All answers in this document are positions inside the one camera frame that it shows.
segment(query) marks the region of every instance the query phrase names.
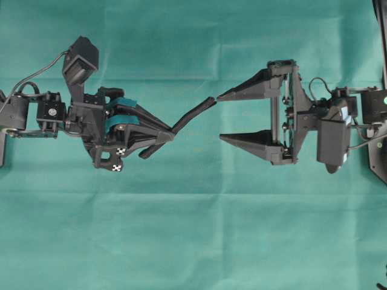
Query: teal fabric backdrop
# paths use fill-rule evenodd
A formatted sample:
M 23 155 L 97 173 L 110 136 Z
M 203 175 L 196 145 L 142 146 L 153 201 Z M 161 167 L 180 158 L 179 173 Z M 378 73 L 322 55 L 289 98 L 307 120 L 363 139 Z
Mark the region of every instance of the teal fabric backdrop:
M 297 60 L 304 88 L 314 76 L 332 88 L 381 85 L 371 1 L 0 0 L 0 88 L 9 93 L 79 35 L 100 49 L 86 92 L 123 88 L 169 124 L 268 60 Z M 36 81 L 68 103 L 60 70 Z M 77 138 L 10 140 L 0 288 L 375 289 L 387 194 L 366 149 L 329 175 L 315 132 L 299 163 L 282 167 L 218 139 L 269 128 L 269 118 L 267 101 L 220 103 L 118 174 L 94 169 Z

